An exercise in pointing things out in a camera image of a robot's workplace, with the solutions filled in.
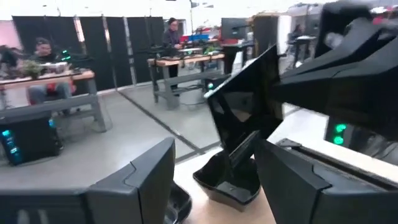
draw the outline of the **black partition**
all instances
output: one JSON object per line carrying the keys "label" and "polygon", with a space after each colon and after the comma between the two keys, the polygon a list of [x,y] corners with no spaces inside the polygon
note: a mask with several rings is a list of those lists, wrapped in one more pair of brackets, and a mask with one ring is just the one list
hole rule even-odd
{"label": "black partition", "polygon": [[163,17],[128,17],[129,35],[136,69],[137,83],[149,82],[151,45],[161,45],[164,32]]}
{"label": "black partition", "polygon": [[68,50],[71,53],[82,52],[73,17],[46,16],[44,19],[55,50]]}
{"label": "black partition", "polygon": [[35,40],[43,37],[50,40],[50,32],[45,24],[44,16],[13,16],[21,44],[27,53],[35,52]]}
{"label": "black partition", "polygon": [[87,54],[93,58],[91,69],[95,72],[98,91],[115,88],[111,55],[108,52],[102,17],[81,17]]}
{"label": "black partition", "polygon": [[111,41],[111,56],[116,76],[116,86],[132,85],[124,18],[107,17],[106,23]]}
{"label": "black partition", "polygon": [[256,50],[253,56],[258,57],[269,47],[277,43],[278,16],[255,16],[253,20],[253,37]]}

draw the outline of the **gray floor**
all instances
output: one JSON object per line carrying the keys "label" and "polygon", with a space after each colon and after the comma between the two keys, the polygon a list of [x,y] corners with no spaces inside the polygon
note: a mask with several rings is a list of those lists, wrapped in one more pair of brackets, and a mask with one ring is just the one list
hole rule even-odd
{"label": "gray floor", "polygon": [[[115,172],[171,136],[118,93],[102,96],[106,133],[96,133],[92,120],[75,120],[65,135],[61,156],[18,167],[0,165],[0,189],[87,187]],[[176,141],[176,157],[192,150]]]}
{"label": "gray floor", "polygon": [[[285,63],[281,62],[281,67],[285,68]],[[241,64],[236,63],[233,72],[241,69]],[[180,68],[178,75],[189,75],[197,73],[199,70],[188,70]],[[190,86],[198,82],[188,82],[179,84],[179,87]],[[203,99],[201,90],[193,90],[181,94],[179,97],[180,106],[174,110],[168,110],[166,101],[159,98],[158,103],[154,103],[152,85],[137,86],[121,90],[127,97],[140,104],[144,109],[153,114],[175,132],[181,134],[197,148],[202,149],[219,141],[219,137],[210,111]],[[295,107],[285,105],[285,112],[288,113]]]}

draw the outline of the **person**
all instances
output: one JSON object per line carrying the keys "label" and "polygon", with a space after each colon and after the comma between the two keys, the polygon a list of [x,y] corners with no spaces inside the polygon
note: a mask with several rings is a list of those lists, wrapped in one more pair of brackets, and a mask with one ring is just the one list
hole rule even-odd
{"label": "person", "polygon": [[303,35],[303,28],[300,24],[297,24],[292,32],[292,40],[295,40],[302,35]]}
{"label": "person", "polygon": [[[180,35],[178,34],[178,20],[176,18],[171,17],[167,24],[169,28],[163,34],[163,45],[164,47],[172,47],[175,49],[181,49],[182,45],[180,44]],[[170,78],[174,78],[178,76],[178,65],[169,66],[169,75]],[[172,90],[178,88],[178,85],[172,85]]]}
{"label": "person", "polygon": [[22,57],[17,51],[18,49],[15,47],[9,48],[6,45],[0,46],[0,71],[2,77],[19,76]]}
{"label": "person", "polygon": [[[55,63],[59,56],[52,52],[50,42],[44,38],[36,39],[36,52],[31,56],[31,60],[38,63]],[[58,96],[67,99],[72,96],[70,84],[68,82],[60,82],[55,85],[55,91]],[[47,97],[47,85],[33,85],[28,87],[28,95],[32,104],[43,103]]]}

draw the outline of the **potted plant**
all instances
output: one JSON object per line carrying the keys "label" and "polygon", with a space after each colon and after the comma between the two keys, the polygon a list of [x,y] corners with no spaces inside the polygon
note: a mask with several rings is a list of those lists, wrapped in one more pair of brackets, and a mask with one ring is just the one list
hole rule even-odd
{"label": "potted plant", "polygon": [[42,66],[33,60],[26,60],[22,64],[22,74],[25,77],[31,77],[33,80],[39,78],[41,71]]}

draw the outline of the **black plastic holder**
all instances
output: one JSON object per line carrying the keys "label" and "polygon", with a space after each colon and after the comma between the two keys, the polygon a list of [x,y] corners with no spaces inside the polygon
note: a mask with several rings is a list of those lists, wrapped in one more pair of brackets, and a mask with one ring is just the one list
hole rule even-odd
{"label": "black plastic holder", "polygon": [[183,223],[189,216],[191,209],[191,196],[173,181],[164,217],[164,224]]}
{"label": "black plastic holder", "polygon": [[261,189],[256,163],[248,159],[230,170],[223,153],[214,155],[193,178],[210,199],[244,212]]}

